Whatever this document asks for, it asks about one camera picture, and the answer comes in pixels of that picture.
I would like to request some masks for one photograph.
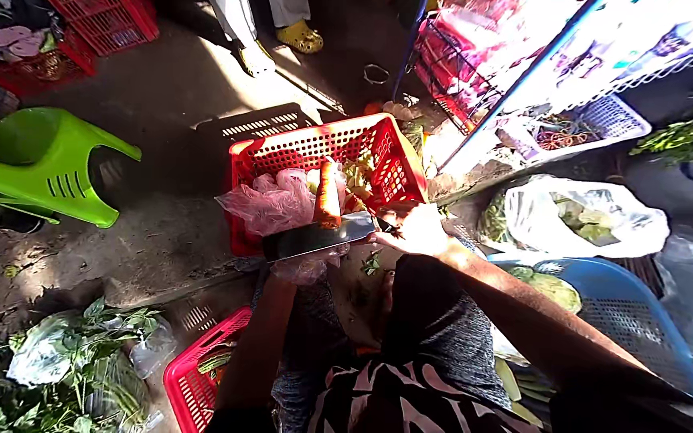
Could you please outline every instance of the green plastic stool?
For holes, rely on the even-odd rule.
[[[59,223],[54,212],[110,227],[120,215],[90,184],[96,146],[141,160],[141,150],[63,109],[33,108],[0,121],[0,206]]]

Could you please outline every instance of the blue plastic basket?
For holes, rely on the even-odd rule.
[[[693,396],[693,360],[654,294],[630,271],[603,259],[547,259],[543,253],[499,253],[503,269],[533,267],[568,281],[582,297],[579,317],[630,352],[651,371]]]

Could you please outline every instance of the knife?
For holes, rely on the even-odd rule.
[[[386,221],[374,219],[370,212],[363,210],[342,215],[341,225],[337,229],[326,229],[320,223],[311,223],[265,236],[261,241],[263,255],[272,263],[359,241],[376,232],[377,223],[380,231],[397,231]]]

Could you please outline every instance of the white pants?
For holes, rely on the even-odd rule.
[[[255,43],[258,33],[248,0],[210,0],[210,4],[229,40],[239,40],[245,47]],[[269,0],[269,6],[277,28],[311,18],[309,0]]]

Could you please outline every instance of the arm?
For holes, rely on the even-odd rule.
[[[264,407],[269,402],[295,295],[295,284],[269,275],[221,379],[217,410]]]
[[[457,271],[462,287],[532,364],[561,387],[601,368],[646,368],[599,330],[494,264],[481,259],[440,225],[435,205],[391,203],[379,217],[396,236],[373,241],[411,254],[427,254]]]

